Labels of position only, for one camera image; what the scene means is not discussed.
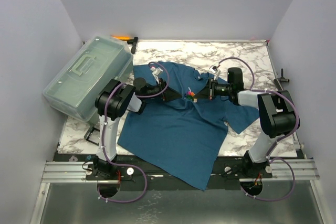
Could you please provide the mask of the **colourful plush flower brooch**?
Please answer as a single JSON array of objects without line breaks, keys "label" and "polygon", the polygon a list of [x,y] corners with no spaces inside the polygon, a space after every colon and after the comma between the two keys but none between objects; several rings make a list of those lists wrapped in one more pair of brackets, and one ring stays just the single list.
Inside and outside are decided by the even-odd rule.
[{"label": "colourful plush flower brooch", "polygon": [[185,99],[189,100],[193,103],[197,103],[197,98],[195,96],[196,96],[196,94],[191,90],[190,87],[188,87],[188,90],[185,93]]}]

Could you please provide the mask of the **blue t-shirt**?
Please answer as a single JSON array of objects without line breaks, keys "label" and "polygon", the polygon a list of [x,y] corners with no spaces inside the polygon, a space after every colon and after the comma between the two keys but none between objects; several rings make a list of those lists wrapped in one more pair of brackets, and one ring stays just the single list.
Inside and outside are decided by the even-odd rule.
[{"label": "blue t-shirt", "polygon": [[189,185],[205,190],[229,129],[243,132],[257,109],[215,98],[193,103],[146,101],[141,114],[128,113],[118,144]]}]

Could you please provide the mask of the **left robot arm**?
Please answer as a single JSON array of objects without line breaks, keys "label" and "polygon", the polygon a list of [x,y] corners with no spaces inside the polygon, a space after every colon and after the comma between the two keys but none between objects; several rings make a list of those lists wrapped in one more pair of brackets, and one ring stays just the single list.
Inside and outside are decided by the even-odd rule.
[{"label": "left robot arm", "polygon": [[146,106],[145,99],[158,98],[170,102],[181,97],[162,78],[155,85],[147,83],[143,78],[136,78],[132,85],[111,80],[95,101],[100,122],[100,142],[93,158],[94,172],[104,179],[112,179],[119,174],[117,166],[112,162],[117,156],[119,121],[126,111],[141,114]]}]

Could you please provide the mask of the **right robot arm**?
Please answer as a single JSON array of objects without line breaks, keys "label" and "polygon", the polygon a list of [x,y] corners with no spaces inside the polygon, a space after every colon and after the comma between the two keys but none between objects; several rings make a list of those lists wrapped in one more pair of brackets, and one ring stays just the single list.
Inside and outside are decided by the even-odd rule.
[{"label": "right robot arm", "polygon": [[257,109],[261,126],[257,141],[246,151],[241,164],[224,174],[230,178],[260,178],[276,145],[299,127],[300,119],[289,92],[247,90],[241,68],[232,67],[228,69],[226,84],[219,83],[215,75],[194,98],[214,100],[217,96],[228,97],[235,105]]}]

